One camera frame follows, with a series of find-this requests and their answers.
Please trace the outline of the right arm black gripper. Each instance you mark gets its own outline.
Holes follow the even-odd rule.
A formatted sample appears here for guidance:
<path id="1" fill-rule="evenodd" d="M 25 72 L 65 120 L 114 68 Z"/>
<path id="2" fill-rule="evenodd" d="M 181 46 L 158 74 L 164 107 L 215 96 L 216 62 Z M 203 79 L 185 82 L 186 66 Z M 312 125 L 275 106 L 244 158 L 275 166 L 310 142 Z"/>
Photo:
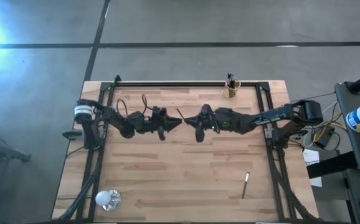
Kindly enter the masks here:
<path id="1" fill-rule="evenodd" d="M 216 115 L 208 104 L 202 106 L 198 115 L 185 118 L 184 121 L 187 125 L 196 129 L 195 135 L 197 142 L 203 142 L 205 136 L 204 131 L 207 129 L 212 129 L 219 134 L 219 125 Z"/>

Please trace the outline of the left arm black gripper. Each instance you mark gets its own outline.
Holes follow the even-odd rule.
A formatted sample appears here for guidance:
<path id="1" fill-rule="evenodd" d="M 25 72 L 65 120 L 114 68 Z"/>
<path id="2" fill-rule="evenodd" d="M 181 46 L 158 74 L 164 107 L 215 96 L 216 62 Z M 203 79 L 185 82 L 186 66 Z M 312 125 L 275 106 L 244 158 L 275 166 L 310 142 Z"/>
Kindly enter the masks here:
<path id="1" fill-rule="evenodd" d="M 164 132 L 165 130 L 171 131 L 175 127 L 179 126 L 182 123 L 181 118 L 175 118 L 171 116 L 167 116 L 166 108 L 159 108 L 157 106 L 153 106 L 152 114 L 151 114 L 151 126 L 150 132 L 154 133 L 158 132 L 158 137 L 161 141 L 166 139 Z"/>

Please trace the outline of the white round bulb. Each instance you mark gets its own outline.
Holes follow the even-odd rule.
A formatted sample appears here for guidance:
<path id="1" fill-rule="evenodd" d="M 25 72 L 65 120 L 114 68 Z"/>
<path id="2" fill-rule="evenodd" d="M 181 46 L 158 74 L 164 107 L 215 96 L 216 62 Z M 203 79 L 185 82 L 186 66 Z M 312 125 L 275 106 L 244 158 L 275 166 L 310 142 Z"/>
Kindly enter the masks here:
<path id="1" fill-rule="evenodd" d="M 99 206 L 107 206 L 111 202 L 111 195 L 109 191 L 102 190 L 95 196 L 95 202 Z"/>

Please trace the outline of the black controller box with lights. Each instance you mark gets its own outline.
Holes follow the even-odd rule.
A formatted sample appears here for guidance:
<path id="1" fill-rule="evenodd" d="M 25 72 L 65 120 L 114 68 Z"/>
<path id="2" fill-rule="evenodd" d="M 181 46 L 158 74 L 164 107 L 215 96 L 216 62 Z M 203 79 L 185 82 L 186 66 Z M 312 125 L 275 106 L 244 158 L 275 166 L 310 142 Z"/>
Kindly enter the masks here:
<path id="1" fill-rule="evenodd" d="M 316 147 L 325 148 L 333 137 L 334 132 L 334 127 L 318 129 L 317 131 L 314 131 L 312 137 L 313 145 Z"/>

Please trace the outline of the black flat bar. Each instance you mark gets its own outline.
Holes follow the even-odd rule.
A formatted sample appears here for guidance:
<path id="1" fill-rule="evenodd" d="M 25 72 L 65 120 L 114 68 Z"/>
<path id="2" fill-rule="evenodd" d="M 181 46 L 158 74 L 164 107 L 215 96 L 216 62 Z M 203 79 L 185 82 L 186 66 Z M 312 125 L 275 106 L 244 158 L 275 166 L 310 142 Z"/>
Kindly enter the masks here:
<path id="1" fill-rule="evenodd" d="M 354 153 L 347 152 L 336 157 L 308 165 L 306 168 L 309 178 L 313 179 L 328 174 L 342 172 L 347 169 L 357 169 L 358 164 Z"/>

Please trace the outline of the dark grey cart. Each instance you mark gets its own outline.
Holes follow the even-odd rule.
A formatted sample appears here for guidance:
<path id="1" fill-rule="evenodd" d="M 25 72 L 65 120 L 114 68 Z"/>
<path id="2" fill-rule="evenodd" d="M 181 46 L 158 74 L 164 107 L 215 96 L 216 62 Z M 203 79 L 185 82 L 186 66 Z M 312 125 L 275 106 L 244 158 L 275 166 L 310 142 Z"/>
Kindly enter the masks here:
<path id="1" fill-rule="evenodd" d="M 343 119 L 346 120 L 346 115 L 349 112 L 360 107 L 360 94 L 354 95 L 350 93 L 345 83 L 335 84 L 334 89 L 339 107 L 343 113 Z M 352 204 L 355 222 L 360 224 L 360 133 L 348 128 L 348 136 L 357 167 L 355 169 L 347 169 L 343 174 L 346 175 L 348 181 L 348 194 Z"/>

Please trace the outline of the black aluminium rig frame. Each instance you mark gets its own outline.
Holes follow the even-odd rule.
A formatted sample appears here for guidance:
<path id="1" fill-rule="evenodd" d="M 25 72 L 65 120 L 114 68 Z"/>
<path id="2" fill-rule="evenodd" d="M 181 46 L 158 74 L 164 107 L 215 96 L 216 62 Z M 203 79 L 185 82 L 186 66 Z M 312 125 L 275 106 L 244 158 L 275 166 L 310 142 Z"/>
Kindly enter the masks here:
<path id="1" fill-rule="evenodd" d="M 285 95 L 274 103 L 283 82 L 245 82 L 236 96 L 223 96 L 225 82 L 86 82 L 80 99 L 111 106 L 127 117 L 139 111 L 151 116 L 153 106 L 168 116 L 199 114 L 231 108 L 259 114 L 290 103 Z M 102 146 L 85 149 L 84 138 L 69 144 L 52 214 L 53 224 L 86 223 L 314 223 L 316 204 L 303 154 L 274 148 L 271 133 L 288 123 L 281 120 L 256 127 L 246 134 L 211 129 L 203 142 L 195 129 L 182 123 L 165 132 L 121 136 L 107 122 L 99 123 Z M 245 198 L 245 175 L 250 171 Z M 95 202 L 102 190 L 117 190 L 121 204 L 114 211 Z"/>

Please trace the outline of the black base bracket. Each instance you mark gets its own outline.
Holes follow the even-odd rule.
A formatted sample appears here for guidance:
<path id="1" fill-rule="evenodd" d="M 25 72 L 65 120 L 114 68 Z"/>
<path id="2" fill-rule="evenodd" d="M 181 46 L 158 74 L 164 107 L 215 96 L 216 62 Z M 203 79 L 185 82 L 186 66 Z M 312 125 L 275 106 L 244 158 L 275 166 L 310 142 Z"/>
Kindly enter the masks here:
<path id="1" fill-rule="evenodd" d="M 82 130 L 70 130 L 65 131 L 62 133 L 63 137 L 65 137 L 68 140 L 75 140 L 75 139 L 82 139 L 83 138 L 83 131 Z"/>

